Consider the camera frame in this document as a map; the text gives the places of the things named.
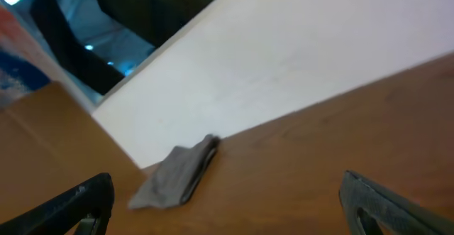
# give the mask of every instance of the brown cardboard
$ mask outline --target brown cardboard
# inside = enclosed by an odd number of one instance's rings
[[[108,172],[140,172],[58,83],[0,111],[0,223]]]

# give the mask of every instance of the white panel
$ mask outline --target white panel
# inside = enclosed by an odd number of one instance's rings
[[[454,0],[216,0],[95,119],[145,167],[454,49]]]

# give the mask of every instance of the wooden table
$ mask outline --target wooden table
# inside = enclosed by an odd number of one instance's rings
[[[225,138],[183,207],[115,185],[108,234],[347,234],[345,170],[454,220],[454,55]]]

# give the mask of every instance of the folded cloth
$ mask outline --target folded cloth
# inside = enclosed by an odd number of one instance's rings
[[[185,204],[216,153],[218,142],[219,138],[208,135],[193,148],[175,147],[140,186],[129,202],[129,209],[165,209]]]

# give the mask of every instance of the gray cloth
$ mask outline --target gray cloth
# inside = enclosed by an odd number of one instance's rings
[[[129,202],[129,209],[169,208],[186,203],[216,153],[219,139],[208,135],[193,148],[175,147]]]

